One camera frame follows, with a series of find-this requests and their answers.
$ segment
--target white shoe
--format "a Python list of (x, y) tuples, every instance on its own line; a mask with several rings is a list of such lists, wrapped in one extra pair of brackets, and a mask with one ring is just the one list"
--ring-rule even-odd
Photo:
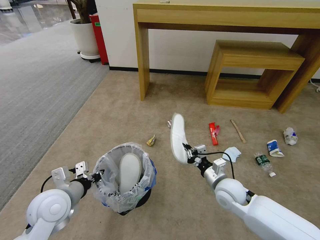
[(129, 192), (139, 182), (141, 174), (141, 162), (133, 153), (125, 154), (120, 161), (120, 194)]

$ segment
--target green label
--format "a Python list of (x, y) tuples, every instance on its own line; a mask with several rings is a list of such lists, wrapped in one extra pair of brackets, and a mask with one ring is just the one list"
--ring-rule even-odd
[(259, 166), (270, 162), (266, 155), (260, 155), (256, 157), (256, 161)]

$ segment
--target transparent plastic bag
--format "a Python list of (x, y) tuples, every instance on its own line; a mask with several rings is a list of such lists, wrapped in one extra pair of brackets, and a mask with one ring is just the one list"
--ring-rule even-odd
[[(141, 170), (143, 176), (131, 191), (120, 194), (119, 166), (122, 156), (126, 153), (134, 153), (139, 157), (143, 167)], [(100, 170), (104, 170), (104, 173), (101, 181), (93, 187), (94, 196), (103, 205), (118, 213), (134, 209), (139, 200), (156, 184), (156, 168), (149, 155), (137, 143), (124, 143), (107, 152), (97, 161), (93, 172)]]

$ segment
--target wooden console table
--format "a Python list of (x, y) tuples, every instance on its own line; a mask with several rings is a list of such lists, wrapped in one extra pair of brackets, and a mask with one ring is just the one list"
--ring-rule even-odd
[(281, 113), (320, 67), (318, 1), (142, 0), (133, 11), (141, 101), (149, 85), (148, 29), (298, 34), (291, 49), (305, 61), (275, 103)]

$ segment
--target red trash bin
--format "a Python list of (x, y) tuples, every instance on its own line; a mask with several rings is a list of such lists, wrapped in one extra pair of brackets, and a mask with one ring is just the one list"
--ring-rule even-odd
[(102, 65), (109, 64), (106, 46), (104, 44), (103, 35), (100, 26), (100, 20), (98, 15), (89, 16), (93, 25), (94, 35), (96, 36), (96, 41), (98, 45), (98, 50), (101, 58)]

